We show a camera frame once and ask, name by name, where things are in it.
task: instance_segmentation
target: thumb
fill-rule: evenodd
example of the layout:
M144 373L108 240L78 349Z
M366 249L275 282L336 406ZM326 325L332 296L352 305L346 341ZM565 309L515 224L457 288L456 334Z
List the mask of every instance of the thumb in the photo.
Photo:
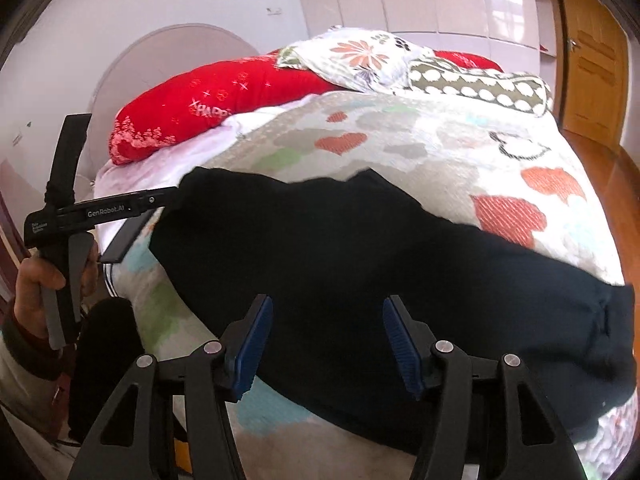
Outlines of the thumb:
M18 272L18 287L42 285L53 290L59 290L66 283L62 273L50 262L39 257L24 260Z

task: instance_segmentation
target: hand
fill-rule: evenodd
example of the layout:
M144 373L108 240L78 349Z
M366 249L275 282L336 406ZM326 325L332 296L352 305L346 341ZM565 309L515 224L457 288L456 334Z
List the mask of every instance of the hand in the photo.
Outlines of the hand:
M48 339L40 286L60 290L65 283L62 273L47 260L39 256L24 259L15 284L15 320L37 338ZM83 298L92 295L98 284L98 244L95 242L84 266L81 284Z

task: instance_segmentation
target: sleeve cuff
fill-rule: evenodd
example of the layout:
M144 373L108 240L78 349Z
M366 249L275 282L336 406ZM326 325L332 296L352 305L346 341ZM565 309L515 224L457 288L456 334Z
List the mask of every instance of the sleeve cuff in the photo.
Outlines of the sleeve cuff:
M9 354L31 375L46 381L55 381L63 371L59 352L37 350L22 336L14 318L14 306L2 322L2 338Z

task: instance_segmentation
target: rounded headboard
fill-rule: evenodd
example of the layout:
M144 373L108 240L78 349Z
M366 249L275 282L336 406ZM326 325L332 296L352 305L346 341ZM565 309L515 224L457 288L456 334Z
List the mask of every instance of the rounded headboard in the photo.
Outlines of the rounded headboard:
M136 41L111 64L95 90L87 157L79 173L93 180L109 160L107 141L113 120L131 100L174 75L257 54L254 47L228 30L201 23L161 28Z

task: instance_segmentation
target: screw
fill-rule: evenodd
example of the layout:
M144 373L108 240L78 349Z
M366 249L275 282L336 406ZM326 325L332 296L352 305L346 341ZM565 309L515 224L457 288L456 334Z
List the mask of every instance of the screw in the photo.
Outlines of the screw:
M209 341L204 345L204 351L207 354L217 354L222 350L222 345L218 341Z
M138 368L146 368L148 367L152 362L154 361L154 359L150 356L150 355L141 355L138 360L136 361L136 364L138 365Z
M504 362L509 366L520 366L520 358L516 354L507 354L504 356Z
M438 352L442 352L443 354L448 354L449 352L453 351L453 343L444 341L444 339L442 339L436 343L436 350Z

